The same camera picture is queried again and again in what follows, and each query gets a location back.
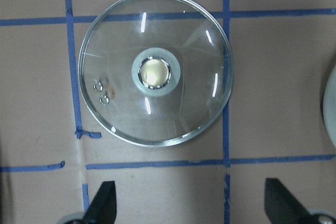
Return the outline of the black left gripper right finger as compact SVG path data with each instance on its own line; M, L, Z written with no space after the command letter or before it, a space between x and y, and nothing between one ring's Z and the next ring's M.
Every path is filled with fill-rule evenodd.
M265 179L264 210L270 223L300 223L307 209L277 178Z

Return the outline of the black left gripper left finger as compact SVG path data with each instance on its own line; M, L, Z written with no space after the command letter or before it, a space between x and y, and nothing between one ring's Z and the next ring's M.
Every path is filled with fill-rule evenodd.
M82 220L84 223L114 223L117 217L117 197L114 181L103 182Z

